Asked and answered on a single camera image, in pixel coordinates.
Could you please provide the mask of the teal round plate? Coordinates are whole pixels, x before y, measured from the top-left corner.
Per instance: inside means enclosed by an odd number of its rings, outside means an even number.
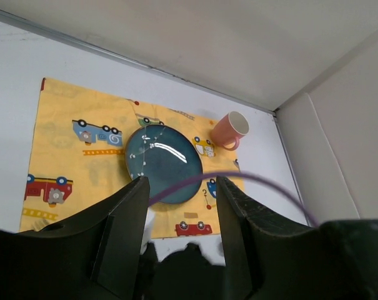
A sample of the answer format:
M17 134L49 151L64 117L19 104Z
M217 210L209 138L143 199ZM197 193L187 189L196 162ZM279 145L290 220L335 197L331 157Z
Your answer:
M182 204L200 190L202 161L191 142L166 125L134 131L125 145L125 162L132 179L149 181L149 205Z

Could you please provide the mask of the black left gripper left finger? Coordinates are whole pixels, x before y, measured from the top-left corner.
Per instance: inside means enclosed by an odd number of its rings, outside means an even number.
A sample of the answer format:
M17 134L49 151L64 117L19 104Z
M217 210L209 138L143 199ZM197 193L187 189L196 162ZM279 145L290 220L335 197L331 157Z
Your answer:
M40 231L0 230L0 299L132 299L148 202L139 177Z

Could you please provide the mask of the yellow cartoon print cloth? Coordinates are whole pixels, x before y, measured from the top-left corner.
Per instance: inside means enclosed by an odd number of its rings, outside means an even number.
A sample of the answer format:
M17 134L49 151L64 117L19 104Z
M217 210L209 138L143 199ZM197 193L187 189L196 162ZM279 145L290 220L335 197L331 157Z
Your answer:
M38 231L129 183L125 145L155 124L182 133L206 172L239 169L236 153L210 140L213 119L43 79L20 230Z

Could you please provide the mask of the pink cup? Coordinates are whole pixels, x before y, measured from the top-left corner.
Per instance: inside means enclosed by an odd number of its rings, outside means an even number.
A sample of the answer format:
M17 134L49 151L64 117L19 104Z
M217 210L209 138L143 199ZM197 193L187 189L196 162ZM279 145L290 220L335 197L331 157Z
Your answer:
M225 115L211 130L212 142L228 151L235 151L240 139L250 131L250 125L244 115L231 111Z

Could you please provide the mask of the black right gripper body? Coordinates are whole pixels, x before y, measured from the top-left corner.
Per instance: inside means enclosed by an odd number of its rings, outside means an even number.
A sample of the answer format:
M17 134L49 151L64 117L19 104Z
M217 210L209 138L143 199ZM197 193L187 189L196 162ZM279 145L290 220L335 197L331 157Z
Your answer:
M198 244L188 243L162 261L153 243L139 258L139 299L223 299L225 267L213 265Z

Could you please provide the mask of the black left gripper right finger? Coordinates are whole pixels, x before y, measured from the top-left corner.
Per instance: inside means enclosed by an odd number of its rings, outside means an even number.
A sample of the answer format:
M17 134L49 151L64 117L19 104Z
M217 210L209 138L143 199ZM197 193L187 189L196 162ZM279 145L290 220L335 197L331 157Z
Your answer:
M309 227L216 183L227 299L378 299L378 219Z

